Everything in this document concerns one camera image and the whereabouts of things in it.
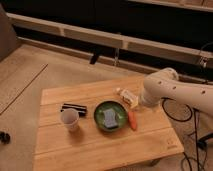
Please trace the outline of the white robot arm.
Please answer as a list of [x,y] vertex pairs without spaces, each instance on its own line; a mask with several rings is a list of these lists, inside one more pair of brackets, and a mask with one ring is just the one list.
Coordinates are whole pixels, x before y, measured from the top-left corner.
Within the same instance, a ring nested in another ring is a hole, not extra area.
[[162,98],[175,100],[213,116],[213,86],[182,82],[173,68],[164,68],[143,80],[143,90],[139,96],[142,105],[154,107]]

